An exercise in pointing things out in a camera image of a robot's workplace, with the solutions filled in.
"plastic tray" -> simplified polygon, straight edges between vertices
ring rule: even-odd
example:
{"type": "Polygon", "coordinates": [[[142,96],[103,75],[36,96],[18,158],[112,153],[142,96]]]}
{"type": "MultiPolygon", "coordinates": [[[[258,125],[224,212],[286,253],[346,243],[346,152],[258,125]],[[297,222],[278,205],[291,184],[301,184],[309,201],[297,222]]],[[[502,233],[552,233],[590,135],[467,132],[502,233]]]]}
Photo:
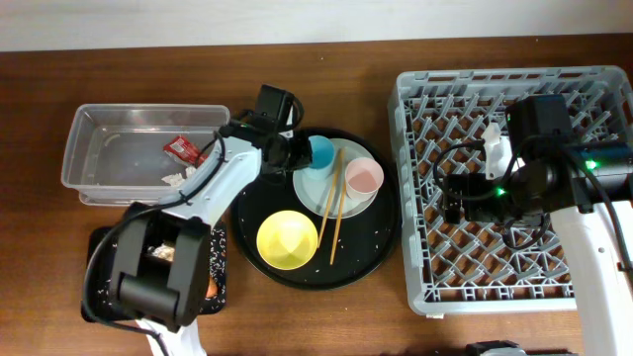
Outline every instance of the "plastic tray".
{"type": "MultiPolygon", "coordinates": [[[[505,130],[505,107],[529,95],[564,95],[584,141],[625,140],[632,93],[625,72],[614,66],[401,74],[388,110],[410,307],[429,316],[575,309],[565,256],[552,231],[537,245],[512,252],[491,223],[445,223],[430,166],[449,145],[479,138],[489,122],[505,130]]],[[[484,171],[479,152],[462,149],[447,158],[442,174],[484,171]]]]}
{"type": "Polygon", "coordinates": [[[183,134],[202,148],[228,117],[219,105],[83,105],[68,135],[61,183],[89,205],[156,203],[176,192],[160,179],[185,171],[163,145],[183,134]]]}

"black round tray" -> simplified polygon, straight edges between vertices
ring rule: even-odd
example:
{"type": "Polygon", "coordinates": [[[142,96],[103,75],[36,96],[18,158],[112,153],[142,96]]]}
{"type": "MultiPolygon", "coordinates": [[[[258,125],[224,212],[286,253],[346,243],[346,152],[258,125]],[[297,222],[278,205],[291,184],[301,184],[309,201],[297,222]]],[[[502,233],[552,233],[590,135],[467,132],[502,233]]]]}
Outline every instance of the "black round tray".
{"type": "Polygon", "coordinates": [[[274,213],[292,210],[306,215],[320,229],[322,217],[309,211],[297,198],[293,176],[285,182],[258,179],[248,185],[235,199],[231,218],[235,242],[246,259],[266,276],[286,286],[306,290],[329,290],[346,286],[367,276],[392,252],[401,234],[399,189],[391,166],[363,139],[333,129],[305,129],[308,135],[346,138],[358,142],[374,156],[385,171],[385,183],[376,199],[363,213],[341,222],[334,264],[329,257],[336,220],[329,219],[320,248],[303,267],[282,271],[266,264],[256,245],[257,231],[274,213]]]}

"food wrapper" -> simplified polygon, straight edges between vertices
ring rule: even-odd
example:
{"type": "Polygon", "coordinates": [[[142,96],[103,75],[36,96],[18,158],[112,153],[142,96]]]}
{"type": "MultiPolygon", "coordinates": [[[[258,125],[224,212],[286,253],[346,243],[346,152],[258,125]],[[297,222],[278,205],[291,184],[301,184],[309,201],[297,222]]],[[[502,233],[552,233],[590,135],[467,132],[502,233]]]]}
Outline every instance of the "food wrapper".
{"type": "MultiPolygon", "coordinates": [[[[176,162],[187,167],[196,164],[196,157],[200,154],[200,149],[184,135],[178,135],[169,143],[165,144],[162,149],[176,162]]],[[[207,157],[209,157],[208,154],[201,155],[198,164],[202,164],[207,157]]]]}

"dish rack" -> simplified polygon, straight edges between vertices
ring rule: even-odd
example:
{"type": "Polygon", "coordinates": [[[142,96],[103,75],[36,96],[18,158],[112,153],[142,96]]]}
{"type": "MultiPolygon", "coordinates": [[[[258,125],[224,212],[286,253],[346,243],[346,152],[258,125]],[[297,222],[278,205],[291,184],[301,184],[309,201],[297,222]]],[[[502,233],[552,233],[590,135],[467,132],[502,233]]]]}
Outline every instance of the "dish rack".
{"type": "MultiPolygon", "coordinates": [[[[480,138],[490,122],[507,134],[505,108],[539,94],[565,97],[573,127],[585,142],[631,136],[633,91],[626,73],[615,66],[417,71],[398,77],[388,110],[401,187],[408,303],[414,312],[440,317],[576,308],[553,231],[514,252],[492,223],[448,224],[430,171],[442,150],[480,138]]],[[[483,159],[478,151],[452,151],[440,174],[484,172],[483,159]]],[[[514,242],[532,232],[516,229],[514,242]]]]}

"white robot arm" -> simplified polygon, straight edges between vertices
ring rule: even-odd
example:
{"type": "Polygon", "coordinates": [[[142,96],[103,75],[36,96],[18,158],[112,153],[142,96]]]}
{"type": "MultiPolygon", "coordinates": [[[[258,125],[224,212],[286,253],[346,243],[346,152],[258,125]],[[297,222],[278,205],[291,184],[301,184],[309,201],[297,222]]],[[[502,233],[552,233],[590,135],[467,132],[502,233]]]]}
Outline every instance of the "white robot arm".
{"type": "Polygon", "coordinates": [[[211,154],[177,194],[155,206],[133,204],[88,262],[82,301],[87,316],[147,335],[155,355],[205,355],[196,316],[209,284],[210,232],[239,192],[260,174],[285,174],[312,162],[307,135],[287,134],[303,114],[293,94],[262,86],[255,111],[238,116],[248,121],[231,120],[218,130],[211,154]],[[103,319],[89,304],[96,261],[113,239],[118,246],[109,298],[140,328],[103,319]],[[170,248],[171,257],[151,254],[156,246],[170,248]]]}
{"type": "Polygon", "coordinates": [[[489,127],[487,141],[454,145],[438,156],[433,174],[444,192],[445,219],[458,223],[463,212],[467,221],[540,224],[543,231],[551,220],[570,267],[587,355],[631,355],[633,146],[579,143],[559,95],[529,97],[505,113],[509,139],[489,127]],[[441,158],[465,146],[484,150],[494,162],[485,173],[448,174],[439,183],[441,158]]]}
{"type": "MultiPolygon", "coordinates": [[[[626,244],[633,247],[631,202],[613,206],[626,244]]],[[[633,289],[618,269],[622,257],[604,203],[593,205],[590,214],[569,207],[551,213],[551,218],[570,267],[586,354],[632,354],[633,289]]]]}

